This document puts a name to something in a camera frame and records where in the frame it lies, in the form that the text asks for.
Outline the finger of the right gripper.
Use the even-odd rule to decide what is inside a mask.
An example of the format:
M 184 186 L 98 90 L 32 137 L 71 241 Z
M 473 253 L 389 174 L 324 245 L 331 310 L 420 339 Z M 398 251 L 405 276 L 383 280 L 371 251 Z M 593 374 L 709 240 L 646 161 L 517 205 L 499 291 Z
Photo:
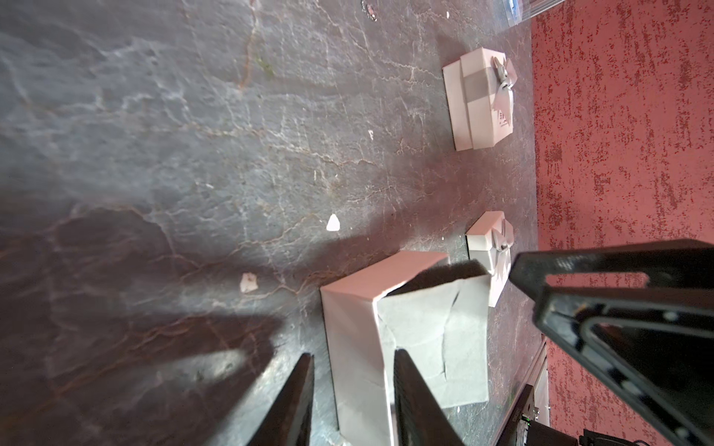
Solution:
M 509 278 L 534 325 L 671 443 L 712 444 L 712 245 L 528 252 Z

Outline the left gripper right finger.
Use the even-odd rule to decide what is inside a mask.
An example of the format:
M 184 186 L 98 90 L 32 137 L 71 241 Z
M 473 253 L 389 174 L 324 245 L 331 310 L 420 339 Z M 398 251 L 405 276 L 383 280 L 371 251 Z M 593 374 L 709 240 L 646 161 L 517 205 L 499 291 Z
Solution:
M 464 446 L 407 350 L 395 351 L 393 371 L 399 444 Z

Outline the white jewelry box base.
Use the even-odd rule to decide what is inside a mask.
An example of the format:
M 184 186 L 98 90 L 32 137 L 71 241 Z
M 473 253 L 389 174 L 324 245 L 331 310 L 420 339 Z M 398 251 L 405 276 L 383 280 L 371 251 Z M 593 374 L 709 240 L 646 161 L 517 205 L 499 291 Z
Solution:
M 321 289 L 338 428 L 352 445 L 396 439 L 377 301 L 427 269 L 450 265 L 439 252 L 401 251 Z

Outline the black foam necklace insert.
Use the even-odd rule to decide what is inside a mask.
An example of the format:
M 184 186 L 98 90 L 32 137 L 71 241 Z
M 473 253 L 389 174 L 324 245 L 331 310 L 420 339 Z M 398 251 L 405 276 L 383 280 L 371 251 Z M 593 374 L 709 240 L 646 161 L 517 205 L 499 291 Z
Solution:
M 490 282 L 477 262 L 438 265 L 377 301 L 390 403 L 398 349 L 409 353 L 441 408 L 489 401 Z

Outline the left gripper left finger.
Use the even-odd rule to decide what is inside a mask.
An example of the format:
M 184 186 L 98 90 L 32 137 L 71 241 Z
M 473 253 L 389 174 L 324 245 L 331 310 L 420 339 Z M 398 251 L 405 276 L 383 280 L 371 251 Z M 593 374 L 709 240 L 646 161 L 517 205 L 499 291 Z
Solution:
M 308 446 L 312 433 L 314 356 L 303 353 L 249 446 Z

